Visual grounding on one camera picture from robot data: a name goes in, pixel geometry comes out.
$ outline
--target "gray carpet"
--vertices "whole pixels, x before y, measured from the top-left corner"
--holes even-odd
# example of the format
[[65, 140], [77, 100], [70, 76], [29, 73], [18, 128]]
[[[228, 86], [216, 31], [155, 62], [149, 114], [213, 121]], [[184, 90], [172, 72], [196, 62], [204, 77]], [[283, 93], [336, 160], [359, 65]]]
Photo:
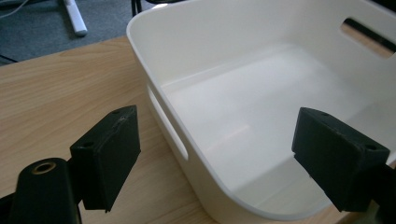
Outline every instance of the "gray carpet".
[[[38, 2], [0, 20], [0, 54], [20, 62], [126, 34], [132, 18], [130, 0], [76, 0], [76, 3], [88, 29], [86, 36], [75, 36], [63, 0]], [[142, 1], [145, 10], [153, 6]], [[9, 11], [1, 9], [0, 16]], [[8, 63], [0, 58], [0, 65]]]

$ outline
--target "black cable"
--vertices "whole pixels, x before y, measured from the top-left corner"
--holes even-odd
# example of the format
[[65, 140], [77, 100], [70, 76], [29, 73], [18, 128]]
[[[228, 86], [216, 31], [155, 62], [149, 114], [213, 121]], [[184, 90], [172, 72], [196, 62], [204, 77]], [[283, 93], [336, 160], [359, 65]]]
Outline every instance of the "black cable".
[[134, 17], [137, 12], [136, 12], [136, 0], [131, 0], [131, 6], [132, 6], [132, 17]]
[[142, 12], [142, 0], [136, 0], [137, 13]]
[[13, 59], [11, 59], [11, 58], [8, 58], [8, 57], [6, 57], [6, 56], [4, 56], [4, 55], [2, 55], [2, 54], [0, 54], [0, 58], [9, 60], [9, 61], [14, 62], [14, 63], [17, 63], [17, 62], [18, 62], [18, 61], [16, 61], [16, 60], [13, 60]]

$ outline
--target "white plastic bin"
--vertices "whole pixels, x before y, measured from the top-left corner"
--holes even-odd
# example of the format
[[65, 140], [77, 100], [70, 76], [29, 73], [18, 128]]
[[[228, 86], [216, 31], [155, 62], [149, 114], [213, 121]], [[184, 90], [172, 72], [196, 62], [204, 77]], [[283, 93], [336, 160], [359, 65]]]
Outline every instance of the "white plastic bin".
[[153, 112], [215, 220], [294, 220], [330, 204], [293, 158], [302, 106], [396, 159], [396, 57], [343, 32], [347, 18], [396, 42], [395, 14], [366, 0], [192, 0], [130, 21]]

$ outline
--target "wood grain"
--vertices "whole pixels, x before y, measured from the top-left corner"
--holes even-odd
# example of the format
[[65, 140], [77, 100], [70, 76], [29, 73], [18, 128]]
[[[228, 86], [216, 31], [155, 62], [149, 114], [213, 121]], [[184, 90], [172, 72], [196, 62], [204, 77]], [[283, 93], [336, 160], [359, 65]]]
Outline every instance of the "wood grain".
[[[136, 67], [126, 37], [0, 67], [0, 197], [15, 190], [25, 166], [69, 159], [68, 148], [104, 115], [137, 105], [142, 153], [112, 211], [81, 206], [83, 223], [216, 223], [151, 116]], [[345, 215], [331, 206], [288, 223], [336, 223]]]

